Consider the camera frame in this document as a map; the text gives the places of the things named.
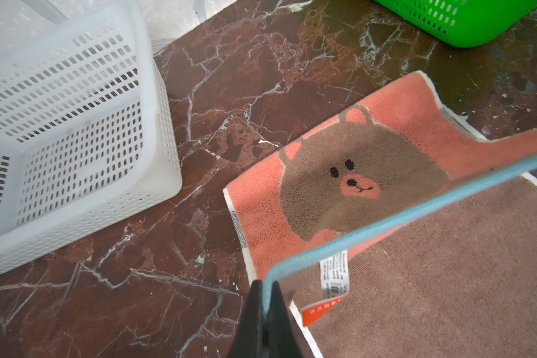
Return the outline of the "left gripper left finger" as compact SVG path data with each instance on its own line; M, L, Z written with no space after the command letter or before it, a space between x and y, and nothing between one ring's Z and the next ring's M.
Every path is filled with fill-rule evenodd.
M254 280L241 312L239 325L227 358L261 357L263 347L263 283Z

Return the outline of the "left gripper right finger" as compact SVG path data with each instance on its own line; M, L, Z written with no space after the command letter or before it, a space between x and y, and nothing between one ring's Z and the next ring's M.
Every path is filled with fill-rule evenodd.
M271 301L266 323L266 343L270 358L302 357L278 282L274 282L271 286Z

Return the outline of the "pink brown bear towel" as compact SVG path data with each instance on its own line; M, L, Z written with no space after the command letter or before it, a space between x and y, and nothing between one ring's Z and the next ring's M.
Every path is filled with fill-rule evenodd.
M315 322L349 292L348 261L410 222L537 169L537 129L487 140L416 71L344 109L253 165L223 191L250 285L263 283L263 347L271 286L319 270Z

